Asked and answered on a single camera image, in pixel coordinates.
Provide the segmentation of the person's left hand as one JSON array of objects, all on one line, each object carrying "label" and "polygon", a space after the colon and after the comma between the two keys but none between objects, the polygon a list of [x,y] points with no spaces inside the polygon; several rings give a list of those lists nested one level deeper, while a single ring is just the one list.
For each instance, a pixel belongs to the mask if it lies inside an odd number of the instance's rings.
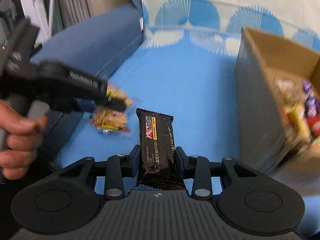
[{"label": "person's left hand", "polygon": [[37,157],[47,117],[28,119],[1,100],[1,128],[9,133],[5,141],[8,148],[1,151],[2,174],[10,180],[20,179]]}]

